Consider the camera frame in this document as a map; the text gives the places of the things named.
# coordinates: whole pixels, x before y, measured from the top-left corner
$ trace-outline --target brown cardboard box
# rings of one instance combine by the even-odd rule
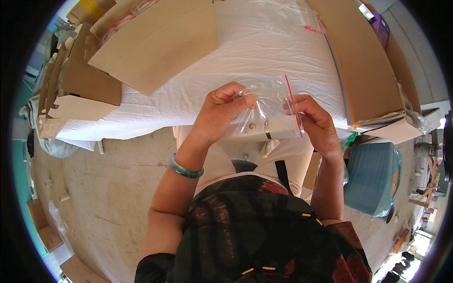
[[[93,272],[86,264],[84,264],[77,256],[72,256],[70,259],[60,265],[61,270],[73,283],[107,283],[99,275]]]
[[[39,200],[28,201],[27,206],[29,208],[31,220],[33,221],[33,224],[36,227],[36,230],[39,230],[49,225],[41,201]]]
[[[149,96],[170,78],[217,48],[212,0],[161,0],[117,31],[99,38],[136,0],[122,0],[100,19],[88,39],[89,64]]]
[[[405,113],[402,88],[421,114],[414,80],[395,37],[384,50],[366,18],[351,0],[310,0],[324,23],[345,94],[348,124],[395,144],[422,133]],[[367,7],[374,8],[365,2]]]
[[[317,152],[313,152],[310,164],[308,165],[307,173],[305,174],[304,183],[302,186],[309,190],[314,189],[316,178],[318,177],[318,165],[321,161],[321,155]]]
[[[80,0],[66,17],[74,25],[94,24],[115,4],[115,0]]]
[[[52,230],[49,225],[39,229],[38,234],[48,252],[61,245],[63,242],[60,236]]]
[[[55,63],[48,65],[38,108],[38,134],[42,139],[55,138],[69,119],[97,121],[121,103],[121,82],[88,65],[85,60],[90,27],[80,25],[76,39],[69,38],[62,44]],[[67,65],[62,72],[66,59]],[[59,77],[61,89],[67,95],[57,97]]]

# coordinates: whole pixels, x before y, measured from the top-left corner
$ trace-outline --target gold ring band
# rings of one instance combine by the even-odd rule
[[[269,119],[264,120],[264,132],[266,133],[267,139],[272,139],[269,131]]]

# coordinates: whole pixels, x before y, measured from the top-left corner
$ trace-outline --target hand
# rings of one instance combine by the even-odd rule
[[[286,104],[283,105],[283,108],[287,109],[287,115],[303,112],[300,114],[302,126],[310,137],[314,149],[327,159],[341,157],[337,131],[330,114],[309,95],[296,95],[294,102],[295,105],[292,107],[295,107],[295,111],[290,110]]]
[[[231,120],[255,103],[252,94],[232,99],[245,89],[237,82],[229,82],[208,93],[191,131],[200,145],[209,147],[217,142]]]

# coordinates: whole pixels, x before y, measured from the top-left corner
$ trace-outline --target white pants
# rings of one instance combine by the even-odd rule
[[[179,148],[189,134],[192,126],[174,126],[173,134],[176,138],[176,146]],[[262,178],[280,183],[275,162],[284,160],[288,172],[289,187],[294,196],[300,197],[305,174],[313,154],[313,146],[306,134],[303,138],[284,139],[272,150],[266,160],[258,165],[253,172],[236,173],[230,157],[218,144],[213,144],[204,162],[204,174],[198,181],[195,195],[207,186],[223,179],[243,175],[256,175]]]

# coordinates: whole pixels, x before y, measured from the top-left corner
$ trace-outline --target green bracelet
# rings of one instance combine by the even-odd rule
[[[174,160],[174,156],[176,155],[176,153],[170,155],[170,158],[169,158],[169,163],[170,163],[170,167],[178,174],[181,174],[183,175],[184,177],[187,177],[187,178],[191,178],[191,179],[196,179],[196,178],[200,178],[201,175],[203,175],[204,173],[204,168],[201,167],[201,170],[200,171],[191,171],[191,170],[188,170],[184,167],[182,167],[181,165],[179,165],[178,163],[176,163],[176,161]]]

